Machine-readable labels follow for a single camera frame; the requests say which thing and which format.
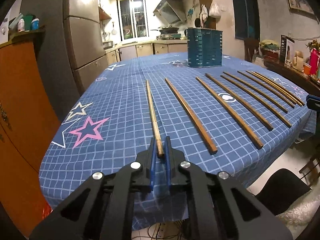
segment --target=light wood chopstick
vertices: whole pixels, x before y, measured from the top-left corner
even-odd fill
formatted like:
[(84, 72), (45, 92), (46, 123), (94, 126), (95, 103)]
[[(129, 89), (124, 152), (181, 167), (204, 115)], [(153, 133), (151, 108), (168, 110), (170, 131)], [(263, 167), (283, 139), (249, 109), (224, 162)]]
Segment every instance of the light wood chopstick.
[(193, 122), (194, 126), (198, 130), (202, 140), (204, 141), (204, 144), (207, 146), (207, 148), (209, 150), (209, 153), (210, 154), (215, 154), (218, 150), (217, 150), (216, 146), (214, 145), (211, 137), (209, 136), (209, 134), (207, 133), (207, 131), (203, 127), (201, 121), (196, 116), (195, 112), (191, 109), (191, 107), (188, 105), (188, 103), (184, 100), (184, 98), (176, 90), (174, 85), (172, 85), (171, 82), (167, 78), (165, 78), (164, 80), (167, 82), (167, 84), (168, 84), (169, 88), (171, 89), (172, 93), (175, 95), (177, 100), (180, 102), (180, 104), (182, 105), (182, 107), (184, 108), (186, 113), (188, 114), (189, 118)]
[(214, 77), (210, 76), (209, 74), (205, 74), (207, 78), (209, 78), (211, 81), (215, 82), (219, 87), (221, 87), (223, 90), (228, 92), (230, 95), (232, 95), (236, 100), (238, 100), (246, 109), (248, 109), (260, 122), (263, 123), (263, 125), (269, 130), (273, 130), (273, 126), (268, 122), (267, 119), (265, 119), (259, 112), (257, 112), (255, 109), (253, 109), (252, 106), (250, 106), (246, 101), (244, 101), (241, 97), (239, 97), (236, 93), (234, 93), (231, 89), (229, 89), (224, 84), (220, 83), (218, 80), (216, 80)]
[(233, 81), (232, 79), (221, 75), (224, 79), (228, 80), (230, 83), (234, 84), (238, 88), (242, 89), (244, 92), (248, 93), (250, 96), (252, 96), (254, 99), (256, 99), (258, 102), (260, 102), (262, 105), (264, 105), (268, 110), (270, 110), (276, 117), (278, 117), (287, 127), (291, 127), (292, 125), (281, 115), (276, 111), (272, 106), (268, 105), (262, 98), (258, 97), (254, 93), (252, 93), (250, 90), (245, 88), (244, 86), (240, 85), (239, 83)]
[(146, 81), (146, 86), (147, 86), (147, 96), (148, 96), (148, 103), (149, 103), (150, 118), (151, 118), (152, 128), (153, 128), (153, 135), (157, 143), (158, 158), (163, 158), (164, 152), (162, 148), (162, 140), (161, 140), (160, 131), (159, 131), (158, 123), (156, 119), (156, 112), (153, 107), (151, 89), (150, 89), (150, 84), (148, 80)]
[(280, 93), (278, 93), (278, 91), (275, 91), (273, 89), (271, 89), (271, 87), (268, 87), (267, 85), (265, 85), (264, 83), (262, 83), (260, 80), (257, 80), (249, 75), (247, 75), (246, 73), (243, 73), (241, 71), (237, 71), (238, 73), (240, 73), (241, 75), (244, 75), (245, 77), (251, 79), (252, 81), (256, 82), (257, 84), (263, 86), (265, 89), (269, 90), (271, 93), (274, 93), (277, 97), (279, 97), (281, 100), (283, 100), (284, 102), (286, 102), (289, 106), (291, 106), (292, 108), (294, 108), (294, 104), (291, 103), (287, 98), (285, 98), (283, 95), (281, 95)]
[(284, 111), (286, 114), (288, 112), (288, 110), (283, 107), (281, 104), (279, 104), (277, 101), (275, 101), (272, 97), (268, 96), (267, 94), (265, 94), (264, 92), (262, 92), (260, 89), (256, 88), (255, 86), (249, 84), (248, 82), (242, 80), (241, 78), (238, 78), (234, 75), (231, 75), (227, 72), (224, 72), (224, 74), (234, 78), (235, 80), (238, 80), (239, 82), (241, 82), (242, 84), (246, 85), (247, 87), (251, 88), (252, 90), (256, 91), (257, 93), (259, 93), (260, 95), (262, 95), (263, 97), (265, 97), (266, 99), (268, 99), (269, 101), (271, 101), (274, 105), (276, 105), (277, 107), (279, 107), (282, 111)]
[(284, 91), (282, 91), (281, 89), (279, 89), (276, 85), (274, 85), (273, 83), (270, 82), (270, 80), (260, 76), (259, 74), (251, 71), (250, 74), (254, 75), (255, 77), (259, 78), (260, 80), (262, 80), (263, 82), (265, 82), (266, 84), (268, 84), (270, 87), (272, 87), (273, 89), (277, 90), (280, 94), (282, 94), (284, 97), (286, 97), (287, 99), (289, 99), (292, 103), (296, 104), (297, 100), (295, 100), (293, 97), (289, 97)]
[(216, 92), (214, 92), (205, 82), (203, 82), (200, 78), (196, 77), (196, 80), (200, 82), (201, 85), (204, 86), (208, 92), (213, 95), (213, 97), (227, 110), (227, 112), (233, 117), (234, 120), (240, 125), (240, 127), (244, 130), (244, 132), (249, 136), (253, 144), (257, 147), (257, 149), (261, 149), (263, 147), (263, 143), (256, 136), (256, 134), (252, 131), (252, 129), (244, 122), (244, 120), (237, 114), (235, 110), (232, 109), (221, 97), (218, 96)]
[(266, 76), (264, 76), (264, 75), (262, 75), (262, 74), (260, 74), (258, 72), (255, 72), (255, 73), (260, 75), (260, 76), (262, 76), (262, 77), (264, 77), (268, 81), (270, 81), (272, 84), (274, 84), (276, 87), (278, 87), (281, 91), (283, 91), (287, 95), (287, 97), (291, 97), (291, 98), (295, 99), (299, 106), (304, 106), (304, 102), (300, 98), (298, 98), (296, 95), (294, 95), (293, 93), (288, 91), (286, 88), (284, 88), (283, 86), (280, 86), (278, 83), (274, 82), (270, 78), (268, 78), (268, 77), (266, 77)]

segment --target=dark window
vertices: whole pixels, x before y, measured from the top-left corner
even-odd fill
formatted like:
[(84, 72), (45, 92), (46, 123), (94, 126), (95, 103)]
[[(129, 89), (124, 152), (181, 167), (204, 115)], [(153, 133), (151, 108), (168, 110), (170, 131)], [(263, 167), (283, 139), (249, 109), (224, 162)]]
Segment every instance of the dark window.
[(260, 40), (260, 20), (257, 0), (233, 0), (236, 38)]

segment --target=framed photo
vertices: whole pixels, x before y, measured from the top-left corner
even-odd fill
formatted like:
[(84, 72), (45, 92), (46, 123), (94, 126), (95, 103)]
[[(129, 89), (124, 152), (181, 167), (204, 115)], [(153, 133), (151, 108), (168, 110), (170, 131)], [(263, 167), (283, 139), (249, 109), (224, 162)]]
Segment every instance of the framed photo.
[(316, 16), (306, 0), (287, 0), (289, 11), (316, 20)]

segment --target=table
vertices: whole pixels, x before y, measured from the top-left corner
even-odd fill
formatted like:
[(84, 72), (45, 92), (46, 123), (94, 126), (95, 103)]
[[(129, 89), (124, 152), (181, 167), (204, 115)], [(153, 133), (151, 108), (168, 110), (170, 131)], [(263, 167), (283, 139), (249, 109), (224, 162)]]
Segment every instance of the table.
[[(278, 77), (305, 101), (307, 93), (283, 77), (252, 63), (223, 56), (222, 66), (187, 67), (187, 53), (169, 53), (134, 58), (109, 66), (81, 96), (52, 140), (41, 164), (39, 179), (42, 192), (52, 208), (65, 199), (80, 183), (96, 171), (110, 174), (133, 162), (138, 152), (149, 147), (152, 127), (146, 96), (146, 79), (150, 82), (156, 117), (162, 139), (171, 137), (172, 147), (185, 153), (188, 161), (204, 171), (227, 171), (244, 187), (252, 184), (298, 137), (315, 132), (316, 113), (306, 106), (289, 106), (283, 113), (289, 129), (251, 96), (220, 77), (227, 71), (252, 83), (237, 70), (257, 70)], [(216, 77), (248, 101), (274, 126), (269, 132), (250, 112), (233, 98), (230, 106), (256, 132), (264, 143), (257, 150), (248, 136), (225, 109), (199, 84), (202, 78), (217, 93), (225, 91), (204, 76)], [(168, 77), (200, 118), (212, 136), (218, 152), (210, 155), (202, 139), (164, 81)], [(267, 94), (268, 90), (260, 87)], [(285, 105), (275, 95), (276, 101)], [(154, 191), (136, 194), (134, 230), (156, 222), (186, 218), (184, 193), (170, 196), (163, 161), (156, 162)]]
[(280, 62), (278, 59), (273, 59), (267, 57), (264, 59), (264, 65), (268, 70), (271, 70), (279, 75), (290, 80), (292, 83), (295, 83), (297, 86), (304, 89), (310, 95), (320, 97), (320, 85), (315, 84), (311, 81), (311, 78), (303, 75), (302, 72), (296, 70), (293, 67), (287, 68), (284, 66), (283, 62)]

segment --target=white bottle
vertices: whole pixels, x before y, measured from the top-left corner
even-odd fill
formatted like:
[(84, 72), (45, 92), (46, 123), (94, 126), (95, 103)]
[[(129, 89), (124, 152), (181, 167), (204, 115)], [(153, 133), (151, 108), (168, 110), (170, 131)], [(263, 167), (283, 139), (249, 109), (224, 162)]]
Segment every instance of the white bottle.
[(18, 22), (18, 32), (23, 32), (24, 31), (24, 19), (20, 19)]

